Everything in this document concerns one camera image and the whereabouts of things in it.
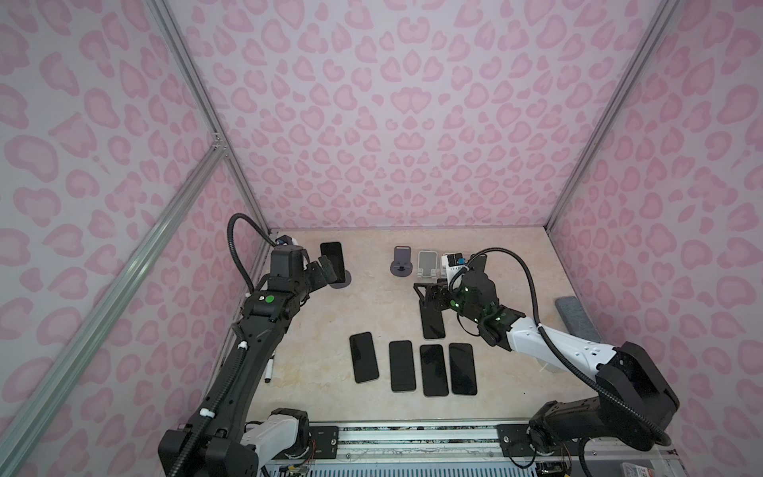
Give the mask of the purple edged black phone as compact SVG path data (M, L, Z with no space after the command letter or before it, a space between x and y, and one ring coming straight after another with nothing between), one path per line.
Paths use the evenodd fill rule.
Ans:
M448 351L451 392L457 396L476 396L478 383L473 347L468 343L451 343Z

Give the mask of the black stand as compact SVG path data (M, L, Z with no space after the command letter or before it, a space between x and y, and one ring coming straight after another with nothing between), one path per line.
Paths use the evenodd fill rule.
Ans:
M470 258L471 270L478 270L484 272L487 264L486 254L473 254Z

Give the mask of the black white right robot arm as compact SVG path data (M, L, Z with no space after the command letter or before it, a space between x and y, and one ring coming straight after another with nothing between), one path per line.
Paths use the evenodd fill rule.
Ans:
M612 437L640 451L672 443L667 428L680 400L644 348L595 343L542 325L502 304L485 272L468 268L453 284L441 279L413 286L423 313L451 310L477 327L491 347L535 358L567 371L594 397L549 401L530 419L528 440L537 453L572 440Z

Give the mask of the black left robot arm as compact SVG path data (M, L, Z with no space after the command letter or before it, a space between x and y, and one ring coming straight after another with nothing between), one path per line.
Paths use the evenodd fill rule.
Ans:
M256 476L274 457L310 455L304 411L277 409L248 427L246 416L270 358L310 294L337 281L327 256L306 262L301 246L275 248L262 288L244 300L232 326L236 343L210 391L182 429L166 431L158 446L168 476Z

